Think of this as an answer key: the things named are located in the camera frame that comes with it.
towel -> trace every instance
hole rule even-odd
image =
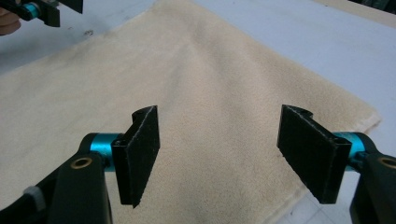
[[[142,201],[115,223],[274,223],[306,193],[276,147],[281,105],[331,131],[375,110],[190,1],[163,0],[121,27],[0,76],[0,207],[70,158],[87,133],[123,133],[157,105],[161,149]]]

screw hole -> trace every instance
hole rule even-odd
[[[396,160],[386,157],[379,158],[379,161],[383,164],[388,166],[389,168],[396,169]]]
[[[89,157],[80,158],[72,162],[70,165],[73,169],[78,170],[89,166],[92,163],[92,159]]]

finger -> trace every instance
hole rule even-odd
[[[5,14],[7,14],[7,13],[8,13],[7,10],[3,9],[2,7],[0,7],[0,17],[5,15]]]
[[[0,26],[5,26],[11,23],[14,23],[15,21],[18,21],[20,17],[15,15],[14,13],[6,13],[5,15],[0,17]]]
[[[6,26],[0,26],[0,35],[9,35],[14,33],[21,27],[20,21],[15,21]]]

teal metal part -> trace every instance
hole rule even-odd
[[[356,154],[358,152],[364,152],[365,151],[365,147],[363,142],[361,141],[361,139],[354,133],[333,133],[334,135],[338,136],[338,137],[342,137],[345,138],[346,140],[348,140],[351,144],[352,147],[350,149],[349,152],[349,157],[348,159],[350,161],[354,161],[356,158]],[[353,171],[354,169],[350,166],[346,167],[346,171]]]
[[[108,166],[105,168],[106,172],[115,171],[111,143],[116,140],[119,135],[119,133],[99,133],[93,138],[91,143],[91,152],[98,152],[108,162]]]
[[[38,10],[36,5],[32,3],[27,3],[23,5],[23,7],[29,10],[29,12],[32,14],[32,19],[35,19],[40,16],[40,11]]]

white table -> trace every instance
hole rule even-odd
[[[0,76],[122,25],[153,2],[85,0],[83,15],[62,6],[59,29],[39,20],[23,22],[14,35],[0,37]],[[373,105],[383,121],[370,137],[383,153],[396,157],[396,29],[312,0],[195,2]],[[351,223],[348,207],[358,179],[356,173],[345,174],[337,204],[321,205],[307,195],[279,223]]]

